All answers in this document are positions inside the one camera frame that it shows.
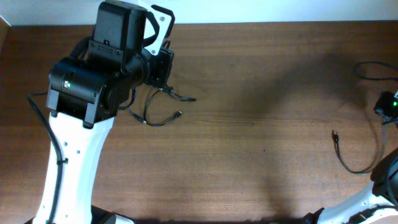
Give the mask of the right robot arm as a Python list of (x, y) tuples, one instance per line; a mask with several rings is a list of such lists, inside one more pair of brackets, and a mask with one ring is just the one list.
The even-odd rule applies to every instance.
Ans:
[[(386, 148), (386, 126), (397, 125), (397, 92), (384, 91), (374, 106), (382, 119), (382, 151)], [(397, 149), (371, 170), (370, 183), (344, 202), (308, 213), (299, 223), (372, 223), (397, 217)]]

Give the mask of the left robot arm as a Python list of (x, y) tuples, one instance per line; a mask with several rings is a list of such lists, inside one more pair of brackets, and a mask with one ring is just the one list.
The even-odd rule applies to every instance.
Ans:
[(132, 223), (92, 205), (101, 150), (135, 87), (164, 66), (173, 12), (144, 1), (103, 1), (92, 33), (49, 73), (43, 124), (51, 140), (32, 223)]

